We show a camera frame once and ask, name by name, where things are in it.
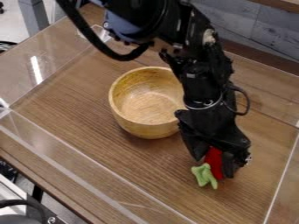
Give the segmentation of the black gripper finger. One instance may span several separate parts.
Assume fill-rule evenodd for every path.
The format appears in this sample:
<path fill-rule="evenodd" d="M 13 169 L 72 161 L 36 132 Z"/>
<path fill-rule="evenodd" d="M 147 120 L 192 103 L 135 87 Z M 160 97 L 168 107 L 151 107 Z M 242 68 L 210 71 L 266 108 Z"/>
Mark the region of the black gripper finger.
<path fill-rule="evenodd" d="M 210 149 L 207 137 L 200 133 L 183 132 L 182 139 L 192 158 L 200 161 Z"/>
<path fill-rule="evenodd" d="M 232 179 L 240 167 L 246 164 L 244 160 L 236 157 L 232 153 L 222 154 L 222 171 L 226 178 Z"/>

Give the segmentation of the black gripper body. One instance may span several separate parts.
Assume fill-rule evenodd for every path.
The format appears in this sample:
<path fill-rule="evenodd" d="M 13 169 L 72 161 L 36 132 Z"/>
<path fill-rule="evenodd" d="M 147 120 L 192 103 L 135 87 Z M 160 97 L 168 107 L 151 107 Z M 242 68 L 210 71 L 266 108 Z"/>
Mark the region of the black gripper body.
<path fill-rule="evenodd" d="M 183 132 L 203 134 L 210 147 L 232 153 L 248 163 L 251 141 L 236 125 L 236 116 L 223 106 L 202 110 L 179 109 L 174 114 L 182 135 Z"/>

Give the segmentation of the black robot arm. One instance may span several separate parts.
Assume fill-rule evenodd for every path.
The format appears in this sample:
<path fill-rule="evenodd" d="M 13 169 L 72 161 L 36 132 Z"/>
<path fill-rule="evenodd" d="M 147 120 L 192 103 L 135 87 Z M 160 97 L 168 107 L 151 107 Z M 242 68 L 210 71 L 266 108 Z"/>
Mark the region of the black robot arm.
<path fill-rule="evenodd" d="M 211 166 L 218 179 L 231 179 L 248 164 L 251 142 L 236 125 L 232 60 L 207 16 L 191 0 L 90 0 L 106 10 L 104 29 L 135 49 L 115 52 L 90 28 L 71 0 L 56 0 L 88 42 L 111 59 L 131 61 L 148 49 L 159 52 L 183 88 L 184 108 L 174 112 L 187 149 Z"/>

